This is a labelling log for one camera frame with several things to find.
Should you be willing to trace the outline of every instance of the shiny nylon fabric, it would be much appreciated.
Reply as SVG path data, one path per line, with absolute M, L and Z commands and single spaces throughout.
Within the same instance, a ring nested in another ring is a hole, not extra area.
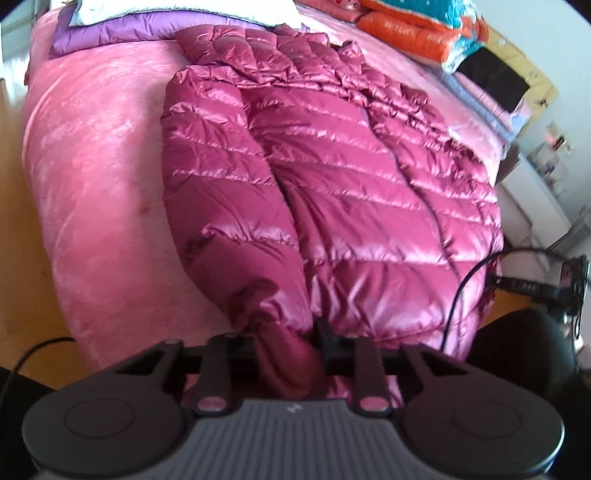
M 168 221 L 195 285 L 254 334 L 269 384 L 345 394 L 306 341 L 315 317 L 379 346 L 438 346 L 460 280 L 502 233 L 485 166 L 427 95 L 324 34 L 199 25 L 177 41 L 192 65 L 164 102 Z M 483 280 L 455 315 L 460 358 Z

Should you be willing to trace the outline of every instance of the white pillow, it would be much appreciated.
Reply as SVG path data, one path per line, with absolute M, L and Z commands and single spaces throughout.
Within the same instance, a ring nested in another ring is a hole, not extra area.
M 70 26 L 93 25 L 127 14 L 162 10 L 211 12 L 267 27 L 286 23 L 291 28 L 301 28 L 293 0 L 78 0 Z

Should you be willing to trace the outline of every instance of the round pad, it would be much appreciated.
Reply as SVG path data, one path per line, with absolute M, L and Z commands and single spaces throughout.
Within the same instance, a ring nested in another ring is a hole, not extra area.
M 123 476 L 167 456 L 185 430 L 182 410 L 168 395 L 133 383 L 75 384 L 39 401 L 22 427 L 31 456 L 74 478 Z
M 542 473 L 564 437 L 554 407 L 490 375 L 434 378 L 404 409 L 401 427 L 420 459 L 460 478 Z

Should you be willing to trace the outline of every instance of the pink bedspread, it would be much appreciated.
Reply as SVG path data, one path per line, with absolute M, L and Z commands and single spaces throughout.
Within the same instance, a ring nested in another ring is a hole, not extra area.
M 427 91 L 496 176 L 496 136 L 436 80 L 354 26 L 302 12 L 313 30 L 356 40 L 368 63 Z M 48 61 L 56 19 L 33 32 L 23 162 L 70 330 L 95 368 L 166 338 L 205 343 L 229 323 L 183 272 L 161 198 L 164 88 L 187 60 L 176 42 L 153 41 Z

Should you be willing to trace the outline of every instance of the purple pillow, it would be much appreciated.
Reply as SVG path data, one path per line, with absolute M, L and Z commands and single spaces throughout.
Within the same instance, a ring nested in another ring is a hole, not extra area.
M 143 12 L 113 18 L 87 27 L 70 27 L 76 2 L 66 5 L 57 17 L 56 33 L 49 58 L 113 43 L 141 40 L 172 40 L 176 32 L 195 25 L 236 25 L 264 30 L 265 27 L 206 12 L 176 10 L 170 12 Z

